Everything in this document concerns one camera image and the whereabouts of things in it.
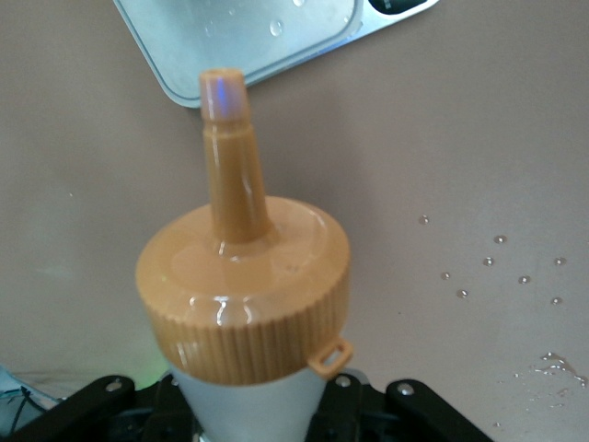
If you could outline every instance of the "bottle cap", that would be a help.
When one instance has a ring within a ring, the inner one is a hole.
[[[180,370],[224,385],[268,382],[310,366],[335,376],[350,247],[309,204],[267,197],[243,76],[201,76],[211,203],[159,231],[136,280],[160,349]]]

